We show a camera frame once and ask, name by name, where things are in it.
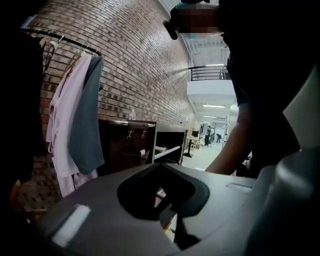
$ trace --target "gray machine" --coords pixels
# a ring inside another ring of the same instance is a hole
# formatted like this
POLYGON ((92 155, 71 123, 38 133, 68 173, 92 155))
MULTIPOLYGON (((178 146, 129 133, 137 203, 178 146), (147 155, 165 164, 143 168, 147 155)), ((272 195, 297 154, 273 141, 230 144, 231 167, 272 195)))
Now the gray machine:
POLYGON ((92 180, 39 222, 53 255, 313 255, 320 209, 320 78, 283 112, 301 151, 257 178, 152 163, 92 180), (156 192, 166 196, 155 207, 156 192), (172 243, 161 223, 177 213, 172 243))

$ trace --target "person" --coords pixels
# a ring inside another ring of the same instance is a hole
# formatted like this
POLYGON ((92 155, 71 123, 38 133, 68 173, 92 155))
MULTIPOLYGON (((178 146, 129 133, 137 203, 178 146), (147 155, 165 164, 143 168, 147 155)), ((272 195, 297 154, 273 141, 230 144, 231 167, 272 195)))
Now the person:
POLYGON ((252 152, 250 177, 300 149, 283 115, 317 63, 316 1, 220 0, 178 6, 165 24, 192 38, 221 35, 230 55, 227 70, 233 83, 236 125, 207 172, 231 175, 252 152), (270 122, 281 129, 276 143, 266 136, 270 122))
POLYGON ((211 135, 211 127, 210 127, 210 125, 208 125, 208 130, 206 132, 206 136, 204 137, 204 145, 207 147, 209 147, 210 135, 211 135))
POLYGON ((216 134, 216 142, 217 142, 217 143, 221 143, 221 142, 220 142, 221 138, 222 138, 221 134, 217 133, 217 134, 216 134))
POLYGON ((211 128, 210 125, 208 125, 208 135, 211 137, 215 132, 215 129, 211 128))
POLYGON ((228 134, 224 135, 224 137, 223 137, 223 145, 226 144, 227 139, 228 139, 228 134))

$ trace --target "metal hook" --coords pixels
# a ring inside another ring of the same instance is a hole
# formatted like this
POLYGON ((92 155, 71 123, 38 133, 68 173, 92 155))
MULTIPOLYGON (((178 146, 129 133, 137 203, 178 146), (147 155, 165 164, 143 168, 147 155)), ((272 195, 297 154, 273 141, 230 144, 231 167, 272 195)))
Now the metal hook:
POLYGON ((134 130, 129 130, 129 134, 128 136, 126 137, 126 140, 130 140, 131 139, 131 134, 134 132, 134 130))
POLYGON ((144 139, 145 138, 145 133, 146 133, 147 130, 142 130, 142 136, 141 136, 141 139, 144 139))
POLYGON ((79 49, 77 50, 77 52, 80 51, 80 49, 84 46, 84 44, 82 44, 81 46, 79 46, 79 49))
MULTIPOLYGON (((84 44, 82 44, 81 47, 82 46, 84 46, 84 44)), ((87 45, 86 48, 83 51, 85 52, 88 47, 89 47, 89 45, 87 45)))
POLYGON ((39 32, 40 31, 40 29, 39 28, 36 28, 35 30, 34 30, 34 33, 37 33, 37 32, 39 32))
POLYGON ((58 43, 60 43, 64 39, 64 37, 65 37, 64 35, 61 36, 61 38, 59 39, 58 43))

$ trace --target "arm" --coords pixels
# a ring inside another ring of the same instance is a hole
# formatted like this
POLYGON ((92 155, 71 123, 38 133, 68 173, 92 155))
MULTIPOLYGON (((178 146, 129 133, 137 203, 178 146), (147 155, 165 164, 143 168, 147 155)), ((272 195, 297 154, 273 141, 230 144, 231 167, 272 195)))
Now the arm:
POLYGON ((236 124, 223 149, 205 170, 206 172, 231 175, 251 151, 250 130, 252 124, 248 103, 240 104, 236 124))

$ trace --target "black railing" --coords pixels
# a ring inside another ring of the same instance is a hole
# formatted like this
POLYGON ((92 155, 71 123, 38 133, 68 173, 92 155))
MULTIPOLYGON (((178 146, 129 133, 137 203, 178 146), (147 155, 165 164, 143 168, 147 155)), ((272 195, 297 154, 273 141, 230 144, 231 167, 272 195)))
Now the black railing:
POLYGON ((197 80, 231 80, 225 65, 206 65, 189 67, 191 81, 197 80))

